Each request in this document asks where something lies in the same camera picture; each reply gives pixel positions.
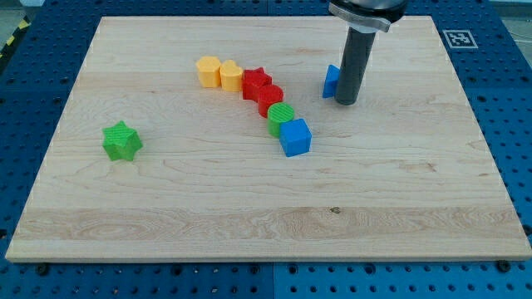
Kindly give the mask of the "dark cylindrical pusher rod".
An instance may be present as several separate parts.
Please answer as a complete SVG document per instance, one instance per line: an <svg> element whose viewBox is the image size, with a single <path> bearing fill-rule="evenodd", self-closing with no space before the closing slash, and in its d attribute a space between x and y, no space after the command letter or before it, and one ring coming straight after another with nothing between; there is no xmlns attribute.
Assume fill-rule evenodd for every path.
<svg viewBox="0 0 532 299"><path fill-rule="evenodd" d="M357 101L375 36L375 32L348 30L335 94L337 103L353 105Z"/></svg>

